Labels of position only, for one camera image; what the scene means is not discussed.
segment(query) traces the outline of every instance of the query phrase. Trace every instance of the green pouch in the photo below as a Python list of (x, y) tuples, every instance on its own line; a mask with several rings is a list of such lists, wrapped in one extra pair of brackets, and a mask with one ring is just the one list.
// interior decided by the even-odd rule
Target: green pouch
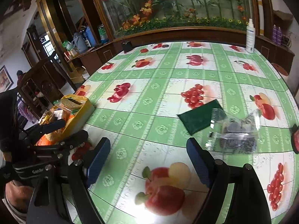
[(212, 110), (214, 108), (222, 109), (215, 99), (201, 107), (190, 110), (178, 115), (190, 135), (207, 128), (211, 123)]

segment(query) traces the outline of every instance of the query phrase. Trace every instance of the screw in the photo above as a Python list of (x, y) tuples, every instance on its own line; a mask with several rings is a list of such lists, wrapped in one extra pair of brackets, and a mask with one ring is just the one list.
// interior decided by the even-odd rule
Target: screw
[(248, 169), (248, 170), (251, 170), (251, 169), (252, 169), (252, 166), (251, 166), (250, 164), (246, 163), (246, 164), (245, 164), (245, 168)]
[(81, 159), (74, 161), (74, 164), (75, 164), (76, 166), (80, 165), (81, 163), (82, 163), (82, 160), (81, 160)]
[(217, 165), (222, 165), (222, 164), (223, 164), (223, 161), (220, 160), (220, 159), (216, 159), (216, 160), (215, 160), (215, 163), (216, 163)]
[(48, 164), (48, 165), (46, 165), (44, 168), (45, 168), (45, 170), (48, 171), (48, 170), (50, 170), (50, 169), (52, 168), (52, 165), (51, 165), (51, 164)]

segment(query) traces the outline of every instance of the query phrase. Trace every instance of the fish tank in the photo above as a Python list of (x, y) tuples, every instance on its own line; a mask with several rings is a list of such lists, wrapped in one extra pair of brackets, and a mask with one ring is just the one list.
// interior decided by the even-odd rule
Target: fish tank
[(101, 0), (115, 37), (153, 29), (215, 26), (246, 30), (250, 0)]

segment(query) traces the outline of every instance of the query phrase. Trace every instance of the yellow box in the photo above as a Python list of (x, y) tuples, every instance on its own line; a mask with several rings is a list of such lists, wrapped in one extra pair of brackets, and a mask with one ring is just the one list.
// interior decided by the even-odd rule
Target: yellow box
[(72, 97), (77, 101), (86, 101), (85, 104), (80, 108), (74, 118), (72, 118), (65, 126), (62, 134), (60, 135), (58, 141), (78, 132), (83, 128), (86, 121), (89, 119), (90, 115), (94, 112), (95, 107), (89, 101), (87, 97), (78, 96), (74, 94), (64, 95), (61, 99), (66, 99)]

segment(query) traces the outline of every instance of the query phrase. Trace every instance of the window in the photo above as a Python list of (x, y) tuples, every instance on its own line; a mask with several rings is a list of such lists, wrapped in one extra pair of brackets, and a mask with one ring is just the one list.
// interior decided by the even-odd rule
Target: window
[(42, 46), (44, 47), (44, 50), (46, 51), (47, 55), (50, 56), (53, 51), (54, 51), (54, 47), (50, 41), (50, 38), (48, 35), (45, 35), (44, 37), (40, 37)]

